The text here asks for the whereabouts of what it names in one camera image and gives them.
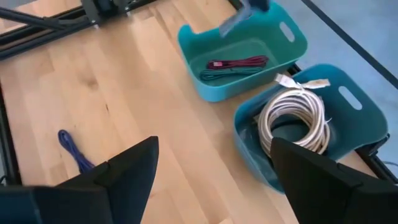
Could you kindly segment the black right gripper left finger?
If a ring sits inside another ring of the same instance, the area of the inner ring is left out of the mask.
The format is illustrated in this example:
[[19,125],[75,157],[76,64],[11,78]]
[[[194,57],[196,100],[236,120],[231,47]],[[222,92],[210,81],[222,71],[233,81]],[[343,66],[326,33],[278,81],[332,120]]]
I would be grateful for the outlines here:
[[158,159],[151,136],[59,185],[0,187],[0,224],[140,224]]

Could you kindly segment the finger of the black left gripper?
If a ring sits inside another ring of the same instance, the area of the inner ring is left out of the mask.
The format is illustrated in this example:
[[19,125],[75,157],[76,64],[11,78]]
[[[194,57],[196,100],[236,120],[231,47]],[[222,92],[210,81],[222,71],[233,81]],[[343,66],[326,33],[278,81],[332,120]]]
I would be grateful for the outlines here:
[[270,0],[248,0],[249,5],[262,12],[267,12],[270,9]]

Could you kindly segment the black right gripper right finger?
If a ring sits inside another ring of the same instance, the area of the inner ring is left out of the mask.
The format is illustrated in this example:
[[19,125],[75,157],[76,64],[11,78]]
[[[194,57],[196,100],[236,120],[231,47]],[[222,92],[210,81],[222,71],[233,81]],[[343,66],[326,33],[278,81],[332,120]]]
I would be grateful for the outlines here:
[[398,186],[282,138],[271,158],[299,224],[398,224]]

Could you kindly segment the blue plastic bin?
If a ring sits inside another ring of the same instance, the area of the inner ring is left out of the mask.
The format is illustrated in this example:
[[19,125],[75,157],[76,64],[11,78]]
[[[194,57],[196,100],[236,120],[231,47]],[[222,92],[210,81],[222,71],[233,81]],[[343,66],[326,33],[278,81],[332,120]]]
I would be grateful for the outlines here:
[[[293,75],[296,82],[327,79],[330,86],[315,93],[323,100],[331,138],[324,153],[337,161],[351,151],[378,142],[388,133],[383,112],[343,70],[318,64]],[[283,193],[273,164],[259,140],[256,116],[283,88],[276,84],[242,103],[234,115],[234,142],[251,174],[260,182]]]

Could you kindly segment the green plastic bin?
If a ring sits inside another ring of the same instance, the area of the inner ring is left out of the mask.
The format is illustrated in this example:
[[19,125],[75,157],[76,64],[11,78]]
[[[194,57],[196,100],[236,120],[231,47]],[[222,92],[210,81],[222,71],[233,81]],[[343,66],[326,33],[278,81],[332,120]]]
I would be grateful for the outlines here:
[[[307,50],[307,40],[288,12],[276,2],[267,13],[257,12],[239,23],[226,37],[217,28],[195,33],[181,26],[178,44],[197,93],[209,102],[223,101],[272,82],[276,73],[288,70]],[[258,73],[229,75],[204,81],[200,72],[210,60],[237,60],[264,55],[269,60]]]

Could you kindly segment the black aluminium table frame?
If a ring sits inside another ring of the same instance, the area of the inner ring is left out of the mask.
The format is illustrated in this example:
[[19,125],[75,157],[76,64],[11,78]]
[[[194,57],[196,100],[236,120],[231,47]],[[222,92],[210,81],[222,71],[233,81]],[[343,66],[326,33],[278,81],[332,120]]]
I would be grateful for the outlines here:
[[[379,63],[367,50],[320,9],[313,0],[301,1],[358,55],[367,61],[373,69],[382,75],[394,88],[398,89],[398,77],[394,76],[386,67]],[[0,19],[21,24],[19,28],[0,34],[0,61],[2,61],[88,27],[96,26],[110,18],[98,24],[92,24],[88,20],[80,3],[79,6],[67,11],[44,17],[0,6]],[[22,183],[21,173],[6,116],[4,97],[0,88],[0,155],[4,166],[4,175],[0,178],[0,182],[5,180],[9,185],[20,185]]]

